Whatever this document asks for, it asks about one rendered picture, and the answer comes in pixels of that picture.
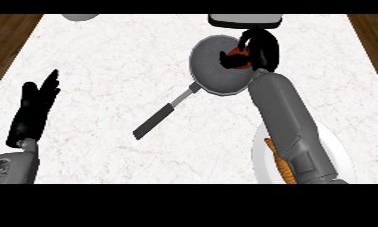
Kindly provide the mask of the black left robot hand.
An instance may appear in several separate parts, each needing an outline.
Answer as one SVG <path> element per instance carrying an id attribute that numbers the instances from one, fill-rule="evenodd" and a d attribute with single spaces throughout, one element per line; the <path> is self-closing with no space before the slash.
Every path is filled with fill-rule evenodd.
<path id="1" fill-rule="evenodd" d="M 60 92 L 59 71 L 53 70 L 41 87 L 34 82 L 25 82 L 21 93 L 21 106 L 10 124 L 6 145 L 19 148 L 19 142 L 28 138 L 40 140 L 50 108 Z"/>

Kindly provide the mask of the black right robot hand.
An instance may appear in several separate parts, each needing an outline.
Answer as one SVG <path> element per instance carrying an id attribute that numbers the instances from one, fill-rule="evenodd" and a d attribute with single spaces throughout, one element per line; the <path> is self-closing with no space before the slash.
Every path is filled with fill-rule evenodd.
<path id="1" fill-rule="evenodd" d="M 248 48 L 252 70 L 264 69 L 273 72 L 279 65 L 279 43 L 273 34 L 255 27 L 242 33 L 238 42 L 239 50 Z M 220 64 L 226 69 L 233 69 L 233 61 L 224 51 L 220 52 Z"/>

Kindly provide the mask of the red bell pepper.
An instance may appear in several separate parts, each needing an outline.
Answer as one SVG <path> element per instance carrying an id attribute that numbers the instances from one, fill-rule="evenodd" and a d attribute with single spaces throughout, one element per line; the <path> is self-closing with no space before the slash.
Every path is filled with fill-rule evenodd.
<path id="1" fill-rule="evenodd" d="M 235 48 L 227 53 L 227 57 L 233 61 L 235 69 L 248 69 L 251 67 L 248 48 L 244 48 L 244 50 L 239 50 L 239 48 Z"/>

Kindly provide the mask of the grey frying pan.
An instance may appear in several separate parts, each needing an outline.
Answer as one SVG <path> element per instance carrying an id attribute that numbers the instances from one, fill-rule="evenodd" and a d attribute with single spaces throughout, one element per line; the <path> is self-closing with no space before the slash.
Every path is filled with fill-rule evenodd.
<path id="1" fill-rule="evenodd" d="M 227 35 L 212 35 L 202 39 L 192 48 L 189 55 L 189 71 L 193 83 L 181 95 L 156 111 L 133 131 L 140 139 L 190 94 L 205 90 L 217 96 L 232 96 L 241 93 L 252 81 L 252 70 L 226 69 L 220 64 L 220 52 L 229 53 L 238 46 L 238 39 Z"/>

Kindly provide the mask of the white plate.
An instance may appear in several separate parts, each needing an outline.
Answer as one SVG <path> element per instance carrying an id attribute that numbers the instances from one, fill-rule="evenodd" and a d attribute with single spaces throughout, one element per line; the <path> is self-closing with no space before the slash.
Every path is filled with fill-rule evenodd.
<path id="1" fill-rule="evenodd" d="M 328 129 L 328 127 L 319 121 L 314 121 L 314 123 L 317 126 L 320 143 L 329 156 L 334 167 L 337 169 L 338 178 L 342 179 L 347 183 L 356 183 L 357 175 L 354 171 L 354 166 L 342 143 L 337 138 L 335 134 Z M 266 126 L 260 125 L 254 135 L 251 148 L 254 174 L 258 183 L 283 184 L 285 181 L 279 174 L 273 153 L 264 142 L 264 139 L 267 137 L 269 132 Z"/>

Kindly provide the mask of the white and black appliance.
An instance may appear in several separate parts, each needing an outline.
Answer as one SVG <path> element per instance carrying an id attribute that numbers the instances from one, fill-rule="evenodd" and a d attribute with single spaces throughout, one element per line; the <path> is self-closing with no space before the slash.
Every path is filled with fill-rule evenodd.
<path id="1" fill-rule="evenodd" d="M 277 28 L 282 22 L 280 14 L 210 14 L 208 23 L 215 27 L 232 29 Z"/>

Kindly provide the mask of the grey round object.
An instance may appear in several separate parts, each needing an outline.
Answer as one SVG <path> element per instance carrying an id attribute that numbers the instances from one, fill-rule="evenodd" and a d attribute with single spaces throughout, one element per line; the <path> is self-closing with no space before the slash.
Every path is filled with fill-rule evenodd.
<path id="1" fill-rule="evenodd" d="M 62 16 L 74 22 L 81 22 L 93 19 L 99 14 L 62 14 Z"/>

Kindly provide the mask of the orange carrot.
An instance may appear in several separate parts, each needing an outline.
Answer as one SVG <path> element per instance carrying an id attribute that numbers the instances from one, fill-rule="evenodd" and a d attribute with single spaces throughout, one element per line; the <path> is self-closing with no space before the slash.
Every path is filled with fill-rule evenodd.
<path id="1" fill-rule="evenodd" d="M 295 177 L 294 177 L 289 165 L 288 165 L 286 161 L 277 155 L 277 151 L 276 151 L 272 139 L 266 138 L 264 142 L 266 142 L 266 145 L 267 145 L 267 147 L 272 151 L 272 154 L 273 154 L 275 164 L 276 164 L 276 168 L 277 168 L 280 177 L 282 177 L 286 184 L 295 184 L 297 181 L 295 181 Z"/>

